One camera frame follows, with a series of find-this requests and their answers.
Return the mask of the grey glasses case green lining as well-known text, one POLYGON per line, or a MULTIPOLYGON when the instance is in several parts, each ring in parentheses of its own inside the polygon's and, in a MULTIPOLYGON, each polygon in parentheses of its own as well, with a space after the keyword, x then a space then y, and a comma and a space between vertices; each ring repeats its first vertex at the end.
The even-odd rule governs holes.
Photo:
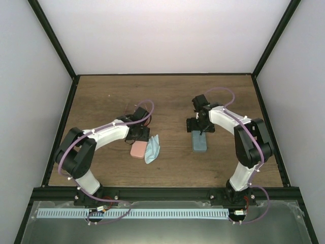
POLYGON ((191 132, 192 150, 195 153, 204 153, 207 151, 206 133, 200 131, 191 132))

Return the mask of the pink glasses case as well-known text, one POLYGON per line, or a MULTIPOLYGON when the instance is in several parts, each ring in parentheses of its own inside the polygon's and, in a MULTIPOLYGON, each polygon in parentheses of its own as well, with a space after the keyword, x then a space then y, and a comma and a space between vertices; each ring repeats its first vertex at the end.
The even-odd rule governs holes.
POLYGON ((145 157, 145 152, 148 142, 145 141, 135 141, 132 144, 130 155, 136 159, 143 159, 145 157))

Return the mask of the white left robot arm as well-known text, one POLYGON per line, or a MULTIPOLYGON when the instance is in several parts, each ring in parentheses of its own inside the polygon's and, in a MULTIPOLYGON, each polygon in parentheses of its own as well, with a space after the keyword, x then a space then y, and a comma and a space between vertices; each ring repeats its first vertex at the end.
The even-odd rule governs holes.
POLYGON ((133 114, 122 115, 111 123, 91 130, 70 129, 54 154, 58 171, 66 171, 70 178, 86 193, 86 200, 99 205, 104 199, 100 182, 90 167, 97 149, 117 140, 147 142, 150 129, 146 122, 151 113, 138 107, 133 114))

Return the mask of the light blue cloth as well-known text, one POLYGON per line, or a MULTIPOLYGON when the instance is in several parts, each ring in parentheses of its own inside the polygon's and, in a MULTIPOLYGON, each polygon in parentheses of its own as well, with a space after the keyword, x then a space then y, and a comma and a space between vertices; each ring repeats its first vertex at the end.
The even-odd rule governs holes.
POLYGON ((147 143, 145 157, 144 157, 145 163, 150 164, 154 160, 156 160, 159 155, 159 152, 160 152, 159 136, 155 135, 152 136, 147 143))

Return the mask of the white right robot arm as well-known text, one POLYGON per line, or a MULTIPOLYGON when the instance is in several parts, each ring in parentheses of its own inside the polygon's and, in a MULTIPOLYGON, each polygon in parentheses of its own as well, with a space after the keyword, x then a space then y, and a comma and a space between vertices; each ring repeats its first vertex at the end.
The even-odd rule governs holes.
POLYGON ((211 104, 204 94, 194 97, 191 102, 196 115, 186 120, 186 127, 191 133, 194 152, 206 152, 206 134, 214 133, 216 125, 234 136, 238 165, 226 182, 225 198, 236 205, 247 196, 254 175, 274 154, 266 124, 260 118, 250 119, 231 112, 222 104, 211 104))

